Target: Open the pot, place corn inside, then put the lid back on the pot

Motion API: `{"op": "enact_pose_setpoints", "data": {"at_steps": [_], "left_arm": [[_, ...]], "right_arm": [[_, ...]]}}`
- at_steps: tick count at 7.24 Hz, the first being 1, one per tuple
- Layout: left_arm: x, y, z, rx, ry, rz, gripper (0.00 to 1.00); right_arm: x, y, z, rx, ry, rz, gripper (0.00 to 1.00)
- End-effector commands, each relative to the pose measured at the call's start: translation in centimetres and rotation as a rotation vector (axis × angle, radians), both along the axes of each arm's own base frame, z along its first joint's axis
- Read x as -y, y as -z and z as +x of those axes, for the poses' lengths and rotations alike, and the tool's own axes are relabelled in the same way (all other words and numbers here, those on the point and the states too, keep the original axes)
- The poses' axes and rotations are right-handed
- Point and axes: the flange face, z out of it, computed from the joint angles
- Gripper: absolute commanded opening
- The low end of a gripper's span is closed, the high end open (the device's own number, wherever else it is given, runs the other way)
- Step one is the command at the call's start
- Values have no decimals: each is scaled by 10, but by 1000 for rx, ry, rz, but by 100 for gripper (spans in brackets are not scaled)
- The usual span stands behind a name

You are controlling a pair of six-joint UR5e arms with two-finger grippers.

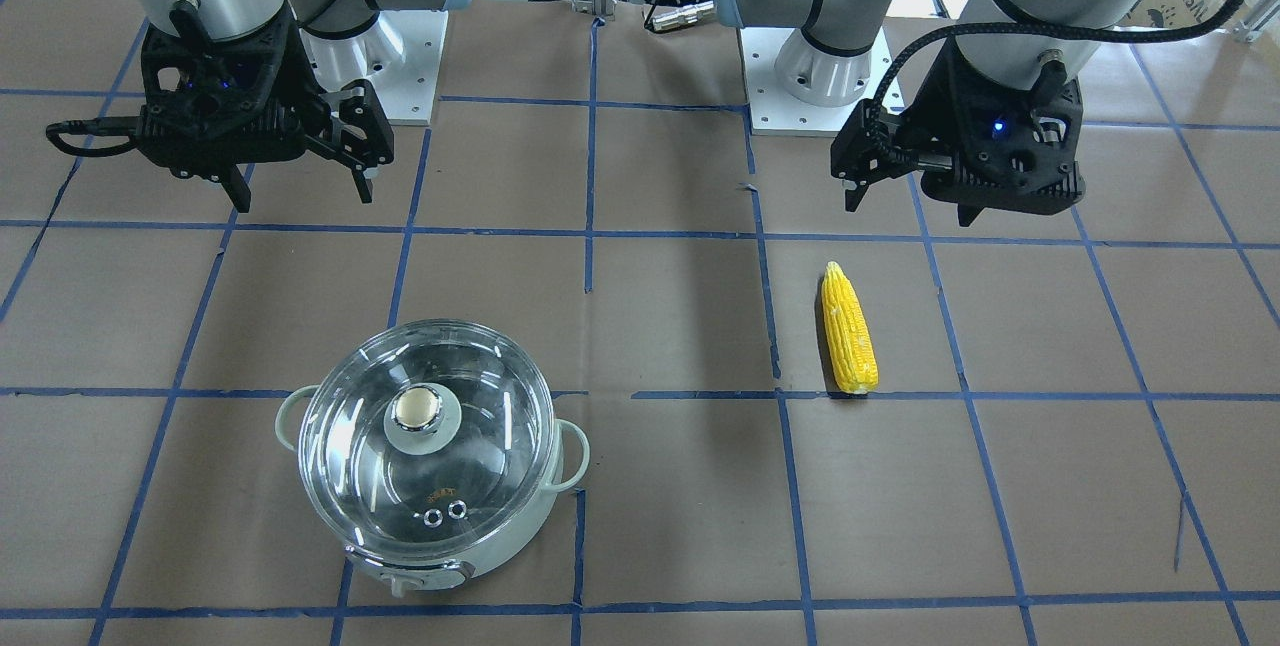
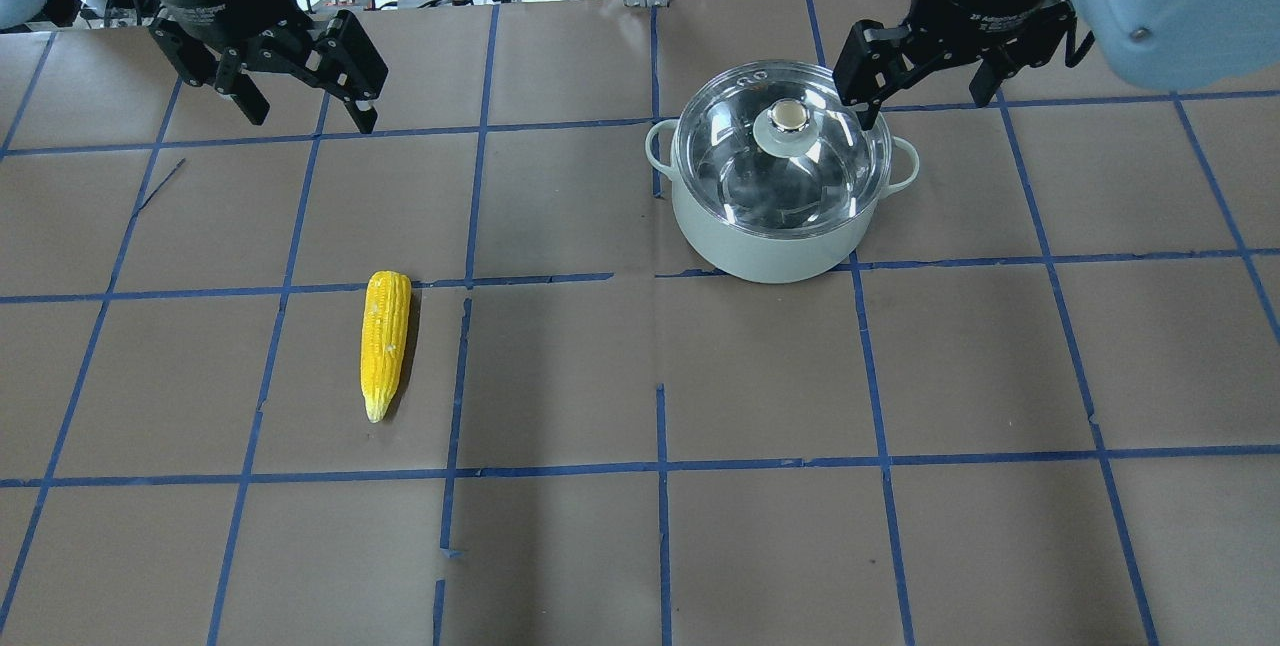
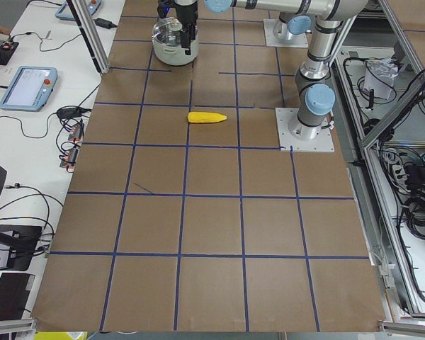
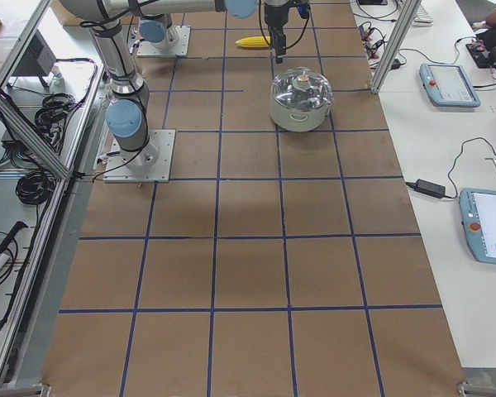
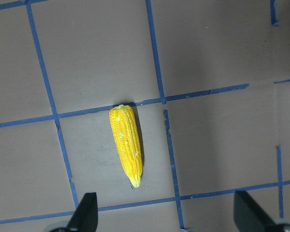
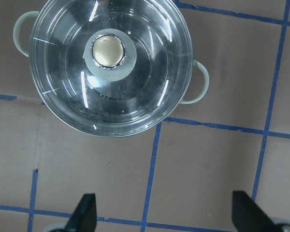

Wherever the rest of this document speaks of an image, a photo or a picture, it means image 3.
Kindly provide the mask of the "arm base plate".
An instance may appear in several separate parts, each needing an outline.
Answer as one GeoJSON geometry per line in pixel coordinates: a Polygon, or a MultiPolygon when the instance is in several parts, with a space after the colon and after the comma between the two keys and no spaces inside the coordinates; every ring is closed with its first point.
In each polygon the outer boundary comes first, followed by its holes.
{"type": "Polygon", "coordinates": [[[307,48],[308,41],[305,32],[294,35],[288,30],[288,25],[278,19],[263,20],[266,46],[307,48]]]}
{"type": "Polygon", "coordinates": [[[284,152],[334,152],[331,130],[322,127],[306,127],[298,120],[297,108],[276,108],[276,123],[280,150],[284,152]]]}

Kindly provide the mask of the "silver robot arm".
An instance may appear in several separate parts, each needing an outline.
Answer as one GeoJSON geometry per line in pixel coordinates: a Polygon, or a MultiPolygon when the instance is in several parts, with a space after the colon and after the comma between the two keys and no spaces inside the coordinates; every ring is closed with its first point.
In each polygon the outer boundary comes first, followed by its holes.
{"type": "MultiPolygon", "coordinates": [[[[160,18],[166,17],[169,9],[175,9],[176,18],[181,23],[181,47],[187,55],[191,53],[191,43],[196,40],[198,20],[197,1],[160,1],[157,11],[160,18]]],[[[266,45],[269,47],[306,48],[306,33],[312,20],[305,14],[281,12],[277,19],[263,21],[266,45]]]]}
{"type": "Polygon", "coordinates": [[[341,23],[357,15],[366,1],[206,1],[207,8],[222,13],[231,7],[261,9],[299,15],[313,15],[315,27],[306,60],[296,74],[301,106],[288,123],[290,134],[303,141],[317,137],[322,122],[334,106],[334,91],[322,85],[329,66],[334,40],[341,23]]]}

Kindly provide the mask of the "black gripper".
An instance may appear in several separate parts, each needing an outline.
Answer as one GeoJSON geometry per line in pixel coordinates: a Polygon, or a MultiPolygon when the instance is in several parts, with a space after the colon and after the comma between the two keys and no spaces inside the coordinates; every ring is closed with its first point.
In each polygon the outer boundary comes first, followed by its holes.
{"type": "Polygon", "coordinates": [[[196,38],[196,22],[198,19],[197,0],[175,0],[176,17],[182,25],[180,30],[181,48],[185,55],[191,55],[191,40],[196,38]]]}

